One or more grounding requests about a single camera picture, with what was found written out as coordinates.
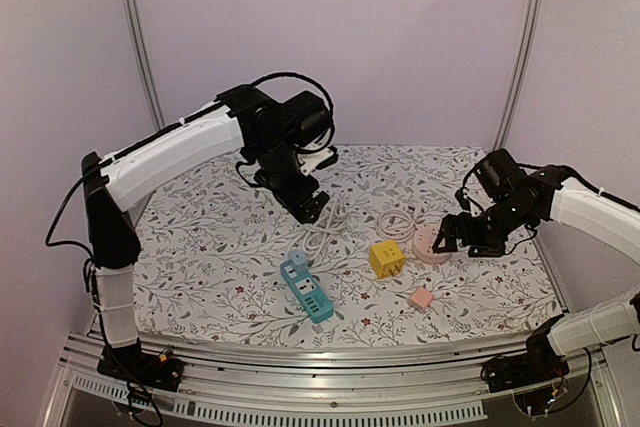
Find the blue USB charger plug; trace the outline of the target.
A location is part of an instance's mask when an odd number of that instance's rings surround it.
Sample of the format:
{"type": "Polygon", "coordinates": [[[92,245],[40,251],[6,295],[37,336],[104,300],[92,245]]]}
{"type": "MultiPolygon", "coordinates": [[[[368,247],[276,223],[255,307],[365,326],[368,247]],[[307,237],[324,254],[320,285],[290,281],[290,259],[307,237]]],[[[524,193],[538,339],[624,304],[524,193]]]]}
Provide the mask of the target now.
{"type": "Polygon", "coordinates": [[[308,258],[304,251],[300,249],[293,249],[289,253],[289,260],[292,268],[298,273],[305,273],[308,271],[308,258]]]}

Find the teal power strip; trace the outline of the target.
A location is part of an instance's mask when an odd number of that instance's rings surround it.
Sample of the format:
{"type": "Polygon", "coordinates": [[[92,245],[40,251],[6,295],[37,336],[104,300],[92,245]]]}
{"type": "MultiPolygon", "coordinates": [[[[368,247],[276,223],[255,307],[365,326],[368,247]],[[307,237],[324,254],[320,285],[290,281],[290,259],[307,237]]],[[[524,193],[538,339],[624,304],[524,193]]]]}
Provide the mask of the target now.
{"type": "Polygon", "coordinates": [[[334,315],[331,300],[306,265],[295,265],[288,260],[281,264],[280,273],[312,323],[319,324],[334,315]]]}

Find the pink USB charger plug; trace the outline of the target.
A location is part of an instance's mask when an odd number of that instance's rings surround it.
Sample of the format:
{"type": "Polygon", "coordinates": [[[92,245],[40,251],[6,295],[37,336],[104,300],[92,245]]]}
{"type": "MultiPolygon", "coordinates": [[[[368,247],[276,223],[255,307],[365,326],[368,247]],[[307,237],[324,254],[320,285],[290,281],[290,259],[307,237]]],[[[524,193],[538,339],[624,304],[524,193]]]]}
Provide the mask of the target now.
{"type": "Polygon", "coordinates": [[[424,287],[420,287],[410,295],[408,303],[415,309],[424,311],[431,305],[433,299],[434,295],[431,291],[424,287]]]}

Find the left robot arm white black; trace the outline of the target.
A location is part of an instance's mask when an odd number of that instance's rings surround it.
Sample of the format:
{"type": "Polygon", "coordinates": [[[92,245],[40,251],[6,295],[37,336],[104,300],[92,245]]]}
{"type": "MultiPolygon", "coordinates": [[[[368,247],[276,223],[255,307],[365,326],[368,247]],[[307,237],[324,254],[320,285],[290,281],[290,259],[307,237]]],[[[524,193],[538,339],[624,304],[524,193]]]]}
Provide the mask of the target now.
{"type": "Polygon", "coordinates": [[[128,381],[148,373],[135,324],[133,270],[141,242],[129,212],[143,198],[201,164],[238,152],[239,167],[258,169],[248,186],[264,189],[300,224],[315,223],[329,201],[313,174],[338,159],[334,102],[316,80],[275,72],[218,94],[196,112],[104,157],[91,152],[71,187],[83,192],[89,241],[55,240],[56,213],[44,238],[48,248],[71,245],[95,269],[89,285],[102,320],[111,366],[128,381]]]}

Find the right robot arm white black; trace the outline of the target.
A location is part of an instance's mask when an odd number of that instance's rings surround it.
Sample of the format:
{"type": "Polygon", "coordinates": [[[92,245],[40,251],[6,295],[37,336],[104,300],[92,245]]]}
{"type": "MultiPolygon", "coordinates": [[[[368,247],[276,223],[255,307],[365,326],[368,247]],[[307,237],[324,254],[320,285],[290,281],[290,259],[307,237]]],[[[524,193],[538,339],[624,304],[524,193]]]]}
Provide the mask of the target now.
{"type": "MultiPolygon", "coordinates": [[[[638,207],[596,188],[573,168],[526,166],[517,163],[506,149],[498,149],[481,159],[470,173],[492,204],[474,215],[470,211],[473,201],[459,189],[456,198],[463,210],[442,219],[432,247],[435,253],[465,247],[471,257],[502,257],[513,231],[533,231],[542,222],[556,222],[638,261],[638,207]]],[[[639,290],[632,288],[544,328],[541,344],[518,359],[517,374],[524,382],[537,383],[554,369],[556,357],[638,332],[639,290]]]]}

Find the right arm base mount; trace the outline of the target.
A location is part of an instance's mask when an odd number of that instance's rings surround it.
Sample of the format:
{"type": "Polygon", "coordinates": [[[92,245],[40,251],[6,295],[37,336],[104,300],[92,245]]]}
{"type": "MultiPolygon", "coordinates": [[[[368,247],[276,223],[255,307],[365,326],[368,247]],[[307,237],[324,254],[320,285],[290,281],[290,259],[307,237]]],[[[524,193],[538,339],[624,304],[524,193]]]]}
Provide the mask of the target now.
{"type": "Polygon", "coordinates": [[[562,318],[562,315],[553,317],[534,330],[526,339],[523,354],[498,355],[482,365],[480,378],[491,393],[550,381],[569,373],[567,361],[554,352],[547,339],[551,328],[562,318]]]}

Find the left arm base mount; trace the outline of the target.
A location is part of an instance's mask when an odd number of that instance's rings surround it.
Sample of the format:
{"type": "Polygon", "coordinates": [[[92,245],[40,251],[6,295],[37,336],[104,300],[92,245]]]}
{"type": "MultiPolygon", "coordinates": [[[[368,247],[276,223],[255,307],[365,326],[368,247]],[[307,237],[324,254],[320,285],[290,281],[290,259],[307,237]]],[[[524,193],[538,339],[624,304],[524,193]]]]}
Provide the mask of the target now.
{"type": "Polygon", "coordinates": [[[175,356],[173,346],[166,346],[159,353],[146,353],[137,340],[127,347],[105,345],[97,372],[114,379],[140,382],[145,387],[177,392],[184,367],[184,362],[175,356]]]}

